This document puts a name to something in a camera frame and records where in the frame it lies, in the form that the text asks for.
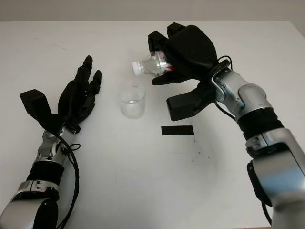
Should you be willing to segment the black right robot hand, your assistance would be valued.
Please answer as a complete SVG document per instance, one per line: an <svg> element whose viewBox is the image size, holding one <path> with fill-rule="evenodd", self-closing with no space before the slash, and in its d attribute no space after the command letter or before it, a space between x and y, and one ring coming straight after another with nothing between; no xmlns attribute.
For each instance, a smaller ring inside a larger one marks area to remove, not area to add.
<svg viewBox="0 0 305 229"><path fill-rule="evenodd" d="M212 41L195 25L176 22L167 26L167 37L154 31L148 35L151 52L162 51L173 70L153 79L153 85L181 83L190 79L207 82L218 64Z"/></svg>

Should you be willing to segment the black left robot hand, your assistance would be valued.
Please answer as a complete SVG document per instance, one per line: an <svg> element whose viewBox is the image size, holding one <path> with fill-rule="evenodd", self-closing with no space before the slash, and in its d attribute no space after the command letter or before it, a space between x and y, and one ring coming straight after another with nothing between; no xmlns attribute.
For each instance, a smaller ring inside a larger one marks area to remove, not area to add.
<svg viewBox="0 0 305 229"><path fill-rule="evenodd" d="M79 133L79 124L84 121L95 107L95 96L99 93L102 73L97 70L93 79L91 75L93 58L88 55L77 70L74 80L70 81L62 92L58 103L58 114L64 125L71 131Z"/></svg>

